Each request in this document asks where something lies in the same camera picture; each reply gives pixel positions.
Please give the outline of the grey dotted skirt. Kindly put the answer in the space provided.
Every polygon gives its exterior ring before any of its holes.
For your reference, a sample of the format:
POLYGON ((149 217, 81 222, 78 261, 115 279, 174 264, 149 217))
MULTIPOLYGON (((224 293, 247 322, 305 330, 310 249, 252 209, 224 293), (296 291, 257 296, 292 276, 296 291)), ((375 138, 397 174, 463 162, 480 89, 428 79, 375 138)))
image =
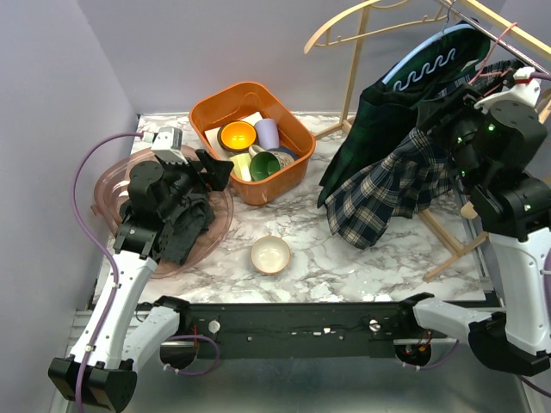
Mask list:
POLYGON ((214 210, 205 194, 189 194, 173 205, 166 216, 158 211, 139 213, 126 200, 115 234, 115 252, 133 252, 154 262, 183 265, 197 238, 214 222, 214 210))

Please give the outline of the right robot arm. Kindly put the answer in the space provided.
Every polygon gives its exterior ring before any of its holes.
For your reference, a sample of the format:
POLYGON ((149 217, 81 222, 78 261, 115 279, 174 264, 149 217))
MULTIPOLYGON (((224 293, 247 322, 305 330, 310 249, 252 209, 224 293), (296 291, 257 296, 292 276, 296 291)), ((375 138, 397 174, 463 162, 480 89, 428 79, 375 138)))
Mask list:
POLYGON ((550 367, 550 188, 526 166, 547 137, 529 105, 478 108, 472 95, 427 102, 418 128, 457 165, 496 255, 505 300, 470 310, 421 293, 402 301, 398 331, 434 330, 465 342, 485 366, 532 377, 550 367))

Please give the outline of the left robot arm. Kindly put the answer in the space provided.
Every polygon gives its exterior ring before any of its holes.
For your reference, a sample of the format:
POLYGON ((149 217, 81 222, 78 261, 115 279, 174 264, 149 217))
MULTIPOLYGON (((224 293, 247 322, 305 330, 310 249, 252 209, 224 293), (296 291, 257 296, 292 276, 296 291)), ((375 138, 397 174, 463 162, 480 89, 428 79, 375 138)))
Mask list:
POLYGON ((65 358, 55 358, 48 376, 78 411, 96 406, 122 412, 131 401, 138 371, 167 339, 199 348, 189 302, 163 296, 134 331, 129 325, 145 284, 162 260, 183 264, 196 239, 214 221, 210 194, 226 189, 233 164, 204 150, 195 158, 179 150, 135 164, 128 172, 128 198, 110 274, 84 332, 65 358))

